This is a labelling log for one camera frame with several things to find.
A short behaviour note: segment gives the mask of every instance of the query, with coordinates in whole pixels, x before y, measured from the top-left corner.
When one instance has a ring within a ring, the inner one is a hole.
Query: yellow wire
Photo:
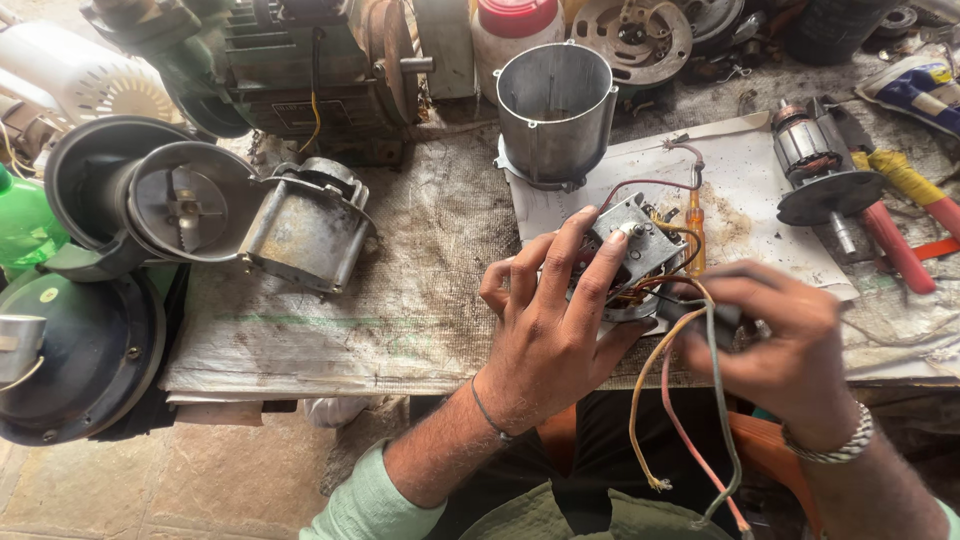
[[[313,142],[313,139],[317,138],[317,134],[320,133],[320,113],[317,111],[317,92],[310,92],[310,105],[313,106],[313,115],[315,118],[317,118],[317,127],[313,129],[313,134],[310,136],[310,140],[303,143],[303,146],[300,147],[301,152],[306,150],[306,147],[310,146],[310,143]]]
[[[0,122],[0,132],[3,132],[3,142],[4,142],[4,146],[7,149],[7,154],[10,155],[10,165],[11,165],[11,168],[13,169],[13,174],[20,177],[23,180],[27,180],[26,177],[23,176],[23,173],[21,173],[20,170],[17,168],[17,165],[19,165],[23,169],[28,170],[32,173],[35,173],[36,170],[31,167],[28,167],[27,165],[24,165],[16,158],[16,154],[13,152],[13,148],[10,145],[10,135],[7,134],[7,125],[4,124],[3,122]]]
[[[662,280],[663,278],[664,276],[654,276],[651,278],[645,278],[639,281],[639,285],[643,286],[646,282]],[[713,304],[713,298],[710,297],[710,294],[707,292],[704,286],[700,284],[700,282],[691,278],[685,278],[683,276],[673,276],[673,279],[669,281],[690,283],[691,285],[700,289],[700,292],[704,295],[704,299],[707,302]],[[660,491],[661,489],[670,489],[672,486],[670,485],[669,481],[663,481],[653,476],[653,473],[650,472],[650,467],[647,466],[646,459],[644,459],[643,457],[643,452],[640,451],[640,445],[639,443],[636,442],[636,406],[639,403],[639,399],[640,399],[640,389],[643,387],[643,379],[647,376],[647,373],[650,371],[650,368],[653,366],[654,360],[657,358],[657,356],[660,355],[660,353],[666,347],[666,344],[669,343],[670,340],[677,335],[677,333],[683,330],[684,327],[690,321],[695,320],[697,317],[699,317],[700,315],[703,315],[706,312],[707,312],[706,307],[701,307],[700,309],[697,309],[696,311],[693,312],[692,315],[687,317],[685,320],[678,322],[677,325],[674,326],[673,329],[671,329],[667,333],[667,335],[663,337],[660,343],[657,344],[657,348],[655,348],[653,353],[651,353],[650,356],[647,357],[647,361],[643,363],[643,369],[640,370],[640,375],[636,378],[636,384],[634,385],[634,396],[631,399],[631,403],[630,403],[630,426],[629,426],[630,444],[634,446],[634,453],[636,454],[636,459],[640,462],[640,468],[643,469],[643,474],[647,477],[647,482],[650,484],[650,487],[656,489],[657,491]]]

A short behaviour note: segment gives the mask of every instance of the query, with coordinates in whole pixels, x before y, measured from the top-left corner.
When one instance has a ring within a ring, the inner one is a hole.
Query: left hand
[[[484,275],[480,296],[498,321],[490,360],[475,386],[493,421],[510,435],[596,389],[636,340],[657,325],[647,318],[596,339],[607,293],[627,251],[622,231],[611,233],[597,250],[566,300],[573,259],[598,215],[594,206],[580,210],[557,232],[537,236],[516,257],[491,264]],[[507,276],[509,291],[503,286]]]

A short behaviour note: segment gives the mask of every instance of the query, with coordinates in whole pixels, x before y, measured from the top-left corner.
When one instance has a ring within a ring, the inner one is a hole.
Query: red wire
[[[668,182],[666,180],[650,180],[645,178],[637,179],[637,180],[627,180],[613,187],[613,191],[611,191],[610,195],[607,196],[607,200],[604,201],[603,205],[600,206],[600,211],[603,212],[603,210],[607,207],[607,205],[610,204],[610,201],[613,199],[613,195],[616,193],[617,189],[623,187],[624,185],[630,185],[630,184],[663,184],[663,185],[669,185],[671,187],[679,187],[680,189],[686,189],[689,191],[693,191],[694,189],[699,187],[698,185],[695,186],[695,185],[687,185],[687,184],[677,184],[676,182]]]
[[[670,378],[670,353],[673,349],[673,340],[670,343],[667,343],[666,348],[663,350],[663,369],[660,372],[660,397],[663,400],[663,408],[666,409],[667,416],[670,417],[670,420],[673,422],[673,427],[677,429],[677,433],[680,435],[680,438],[684,440],[686,444],[686,449],[690,451],[690,455],[697,460],[697,463],[700,463],[700,467],[707,473],[707,476],[710,477],[710,480],[713,482],[713,485],[716,486],[718,490],[723,492],[727,487],[720,481],[720,478],[716,476],[716,473],[713,472],[713,469],[707,464],[707,461],[704,459],[700,452],[697,451],[697,448],[693,446],[693,441],[690,440],[690,437],[687,436],[686,430],[680,424],[680,419],[677,418],[677,413],[673,410],[673,405],[670,403],[670,391],[667,388],[667,383]],[[730,506],[730,512],[733,513],[733,518],[736,520],[736,527],[741,531],[749,530],[750,525],[747,524],[747,520],[743,519],[743,514],[740,513],[739,508],[736,507],[736,503],[733,502],[733,498],[727,498],[727,504]]]

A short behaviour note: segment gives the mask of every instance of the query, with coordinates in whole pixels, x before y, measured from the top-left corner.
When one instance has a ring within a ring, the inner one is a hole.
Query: paper sheet
[[[859,296],[844,273],[808,227],[791,227],[777,220],[777,204],[791,189],[774,154],[769,112],[758,112],[683,130],[616,144],[587,175],[587,184],[572,192],[541,191],[505,170],[514,198],[520,240],[558,229],[580,208],[599,205],[615,185],[650,178],[690,182],[694,157],[686,150],[665,152],[662,142],[683,133],[704,155],[704,185],[700,205],[706,220],[707,265],[752,258],[814,286],[840,300]],[[658,184],[620,188],[611,204],[642,191],[644,201],[661,213],[687,207],[687,191]],[[674,218],[683,223],[684,213]]]

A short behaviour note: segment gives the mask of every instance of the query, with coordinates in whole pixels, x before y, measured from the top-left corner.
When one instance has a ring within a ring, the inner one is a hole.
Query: right hand
[[[772,331],[742,353],[719,353],[725,388],[778,416],[810,450],[828,452],[846,444],[859,411],[844,379],[836,298],[748,260],[712,268],[700,281],[714,302],[740,306]],[[677,348],[691,371],[712,377],[702,336],[682,332]]]

